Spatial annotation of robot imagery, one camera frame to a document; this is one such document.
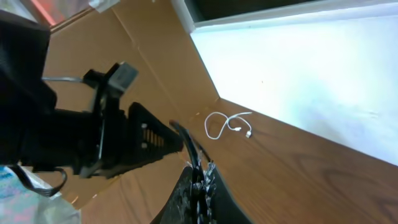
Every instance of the cable connector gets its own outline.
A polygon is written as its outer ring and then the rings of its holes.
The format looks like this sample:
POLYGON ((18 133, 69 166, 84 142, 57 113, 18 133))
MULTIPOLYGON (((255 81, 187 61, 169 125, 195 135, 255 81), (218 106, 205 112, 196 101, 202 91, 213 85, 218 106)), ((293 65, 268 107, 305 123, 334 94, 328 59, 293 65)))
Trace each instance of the cable connector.
POLYGON ((250 138, 250 136, 251 136, 251 131, 248 131, 248 132, 246 133, 246 137, 247 137, 247 138, 250 138))

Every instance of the gray cable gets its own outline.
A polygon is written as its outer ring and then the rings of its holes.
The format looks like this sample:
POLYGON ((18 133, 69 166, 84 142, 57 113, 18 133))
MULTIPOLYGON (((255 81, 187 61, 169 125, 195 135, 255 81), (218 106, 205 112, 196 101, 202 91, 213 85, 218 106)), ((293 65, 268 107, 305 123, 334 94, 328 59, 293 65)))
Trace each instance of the gray cable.
POLYGON ((51 81, 51 82, 75 82, 75 83, 83 82, 81 78, 73 78, 73 77, 42 77, 42 80, 51 81))

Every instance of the coiled white cable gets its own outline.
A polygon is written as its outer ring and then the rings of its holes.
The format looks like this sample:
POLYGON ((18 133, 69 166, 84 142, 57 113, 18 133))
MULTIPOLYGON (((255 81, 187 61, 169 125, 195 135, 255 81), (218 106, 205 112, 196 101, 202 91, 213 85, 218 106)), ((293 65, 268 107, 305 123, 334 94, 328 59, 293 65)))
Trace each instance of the coiled white cable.
POLYGON ((205 120, 205 131, 206 131, 207 137, 209 137, 210 139, 213 139, 213 140, 219 139, 220 136, 221 136, 221 134, 223 133, 224 128, 225 128, 226 125, 227 125, 228 128, 229 128, 230 130, 232 130, 232 131, 240 131, 240 130, 242 129, 242 127, 232 128, 232 127, 229 125, 229 121, 231 121, 232 119, 235 119, 235 118, 239 118, 239 119, 241 119, 242 121, 244 121, 244 122, 249 126, 250 130, 246 133, 246 137, 247 137, 247 138, 250 138, 250 136, 251 136, 251 125, 250 125, 249 122, 247 122, 245 119, 243 119, 243 118, 240 117, 241 115, 244 115, 244 114, 252 114, 252 112, 238 113, 238 114, 232 115, 232 116, 230 116, 230 117, 227 117, 225 114, 220 113, 220 112, 212 112, 211 114, 209 114, 209 116, 207 116, 207 118, 206 118, 206 120, 205 120), (211 136, 209 135, 208 131, 207 131, 207 119, 208 119, 209 117, 213 116, 214 114, 219 114, 219 115, 222 115, 222 116, 224 116, 224 117, 226 118, 226 121, 225 121, 223 127, 222 127, 221 130, 220 130, 220 133, 219 133, 218 136, 215 137, 215 138, 214 138, 214 137, 211 137, 211 136))

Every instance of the cardboard box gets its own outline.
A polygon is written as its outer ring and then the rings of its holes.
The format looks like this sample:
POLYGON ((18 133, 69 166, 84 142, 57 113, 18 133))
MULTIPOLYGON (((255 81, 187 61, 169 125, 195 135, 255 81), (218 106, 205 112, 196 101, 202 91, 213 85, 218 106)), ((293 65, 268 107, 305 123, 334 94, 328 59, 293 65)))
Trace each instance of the cardboard box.
MULTIPOLYGON (((91 68, 106 72, 123 61, 139 70, 139 76, 121 99, 122 110, 137 101, 165 124, 170 119, 184 124, 218 99, 169 0, 122 0, 102 13, 89 10, 67 21, 52 34, 44 76, 82 77, 91 68)), ((93 90, 75 83, 49 85, 57 92, 57 108, 88 109, 93 90)), ((40 176, 56 184, 57 175, 40 176)), ((69 177, 62 192, 70 202, 78 196, 76 208, 113 181, 69 177)))

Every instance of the black cable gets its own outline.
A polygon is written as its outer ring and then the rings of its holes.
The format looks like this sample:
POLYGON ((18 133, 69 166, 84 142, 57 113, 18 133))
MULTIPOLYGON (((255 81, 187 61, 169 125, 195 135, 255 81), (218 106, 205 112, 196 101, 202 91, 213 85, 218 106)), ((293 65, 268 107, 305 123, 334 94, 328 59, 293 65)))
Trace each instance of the black cable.
POLYGON ((26 189, 38 193, 39 195, 44 197, 54 196, 56 193, 58 193, 61 190, 61 188, 65 185, 65 183, 68 180, 67 173, 63 169, 54 168, 54 171, 58 171, 62 174, 62 179, 63 179, 62 183, 59 186, 54 187, 52 189, 41 189, 33 186, 29 177, 26 175, 25 171, 19 165, 9 166, 8 168, 10 168, 10 170, 12 170, 15 173, 15 175, 17 175, 18 179, 26 189))

